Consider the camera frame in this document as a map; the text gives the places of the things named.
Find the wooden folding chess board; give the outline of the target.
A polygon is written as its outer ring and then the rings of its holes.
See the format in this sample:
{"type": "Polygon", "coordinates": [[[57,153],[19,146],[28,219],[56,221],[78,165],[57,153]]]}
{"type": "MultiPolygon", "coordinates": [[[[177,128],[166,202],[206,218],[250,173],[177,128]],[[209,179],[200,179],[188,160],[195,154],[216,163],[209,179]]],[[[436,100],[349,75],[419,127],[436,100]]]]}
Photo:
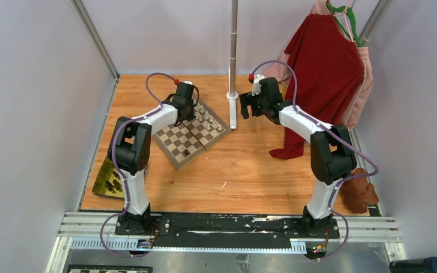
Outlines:
{"type": "Polygon", "coordinates": [[[207,104],[193,96],[196,119],[157,131],[153,140],[176,169],[181,169],[227,137],[232,129],[207,104]]]}

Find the gold metal tray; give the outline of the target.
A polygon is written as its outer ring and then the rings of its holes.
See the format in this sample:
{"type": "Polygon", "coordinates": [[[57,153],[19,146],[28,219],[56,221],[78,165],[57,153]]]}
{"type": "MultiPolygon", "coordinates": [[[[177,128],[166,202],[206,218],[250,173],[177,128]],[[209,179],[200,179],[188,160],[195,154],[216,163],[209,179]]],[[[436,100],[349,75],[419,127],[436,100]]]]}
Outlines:
{"type": "Polygon", "coordinates": [[[125,190],[122,187],[119,173],[113,167],[112,161],[108,158],[105,158],[100,167],[92,188],[92,193],[98,197],[124,200],[125,190]]]}

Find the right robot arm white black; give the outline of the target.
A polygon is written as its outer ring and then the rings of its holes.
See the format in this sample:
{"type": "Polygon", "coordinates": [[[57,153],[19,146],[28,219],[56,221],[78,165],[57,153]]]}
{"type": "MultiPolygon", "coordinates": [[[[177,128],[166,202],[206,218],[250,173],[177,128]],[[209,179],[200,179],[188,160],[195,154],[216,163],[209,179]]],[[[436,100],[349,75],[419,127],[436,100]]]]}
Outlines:
{"type": "Polygon", "coordinates": [[[332,223],[332,207],[340,181],[356,168],[356,157],[345,126],[332,126],[317,120],[292,100],[283,100],[273,77],[249,75],[252,91],[240,94],[241,115],[265,116],[276,125],[290,129],[310,145],[311,170],[316,178],[312,197],[304,207],[302,232],[317,237],[332,223]]]}

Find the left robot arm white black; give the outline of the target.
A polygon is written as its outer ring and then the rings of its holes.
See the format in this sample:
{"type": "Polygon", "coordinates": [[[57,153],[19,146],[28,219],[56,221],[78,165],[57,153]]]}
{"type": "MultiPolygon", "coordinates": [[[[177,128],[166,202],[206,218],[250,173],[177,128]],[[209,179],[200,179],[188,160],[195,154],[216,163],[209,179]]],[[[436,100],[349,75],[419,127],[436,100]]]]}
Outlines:
{"type": "Polygon", "coordinates": [[[167,126],[177,126],[195,117],[193,94],[197,87],[190,81],[177,81],[176,85],[175,93],[158,107],[139,117],[119,118],[113,131],[108,158],[120,176],[125,197],[117,224],[133,234],[147,234],[153,227],[145,190],[152,136],[167,126]]]}

